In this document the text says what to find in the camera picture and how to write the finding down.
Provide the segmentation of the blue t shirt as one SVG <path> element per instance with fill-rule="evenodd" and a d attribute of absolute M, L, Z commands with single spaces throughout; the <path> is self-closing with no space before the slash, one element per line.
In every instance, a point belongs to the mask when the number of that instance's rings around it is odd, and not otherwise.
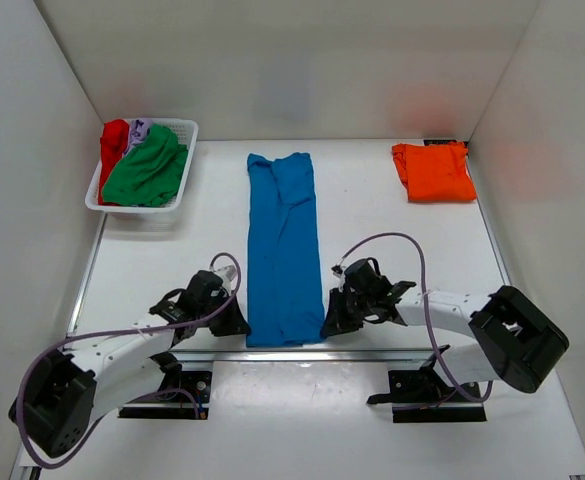
<path fill-rule="evenodd" d="M 321 341 L 325 320 L 314 169 L 307 153 L 247 158 L 250 348 Z"/>

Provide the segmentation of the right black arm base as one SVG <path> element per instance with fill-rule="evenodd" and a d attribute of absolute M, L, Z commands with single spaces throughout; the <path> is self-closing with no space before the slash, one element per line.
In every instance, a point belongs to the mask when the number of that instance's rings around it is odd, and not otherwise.
<path fill-rule="evenodd" d="M 435 356 L 416 366 L 391 367 L 389 391 L 368 397 L 368 406 L 389 405 L 395 424 L 482 423 L 484 406 L 469 402 L 434 371 Z"/>

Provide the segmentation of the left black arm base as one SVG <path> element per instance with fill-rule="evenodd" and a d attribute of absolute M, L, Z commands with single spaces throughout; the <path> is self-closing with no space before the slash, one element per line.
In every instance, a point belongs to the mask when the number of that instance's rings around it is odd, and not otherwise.
<path fill-rule="evenodd" d="M 156 391 L 118 410 L 121 419 L 198 420 L 209 418 L 212 391 L 211 369 L 185 370 L 172 353 L 154 355 L 161 382 Z"/>

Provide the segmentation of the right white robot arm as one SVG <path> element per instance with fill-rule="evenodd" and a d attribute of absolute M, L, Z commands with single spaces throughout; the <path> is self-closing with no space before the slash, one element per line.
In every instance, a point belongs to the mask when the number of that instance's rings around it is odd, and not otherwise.
<path fill-rule="evenodd" d="M 423 290 L 412 281 L 391 282 L 373 257 L 333 272 L 340 283 L 329 293 L 324 339 L 382 323 L 472 339 L 436 347 L 422 366 L 421 391 L 432 400 L 445 399 L 456 385 L 497 380 L 532 394 L 569 348 L 566 334 L 513 286 L 484 295 Z"/>

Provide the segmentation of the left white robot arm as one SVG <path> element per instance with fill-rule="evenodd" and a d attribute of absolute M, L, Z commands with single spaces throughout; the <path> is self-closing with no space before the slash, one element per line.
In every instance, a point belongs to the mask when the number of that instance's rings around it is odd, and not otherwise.
<path fill-rule="evenodd" d="M 31 366 L 9 420 L 47 457 L 59 458 L 111 411 L 150 393 L 175 395 L 181 367 L 174 347 L 200 328 L 217 337 L 250 333 L 236 299 L 240 282 L 234 266 L 200 270 L 124 334 L 83 335 L 82 347 L 53 347 Z"/>

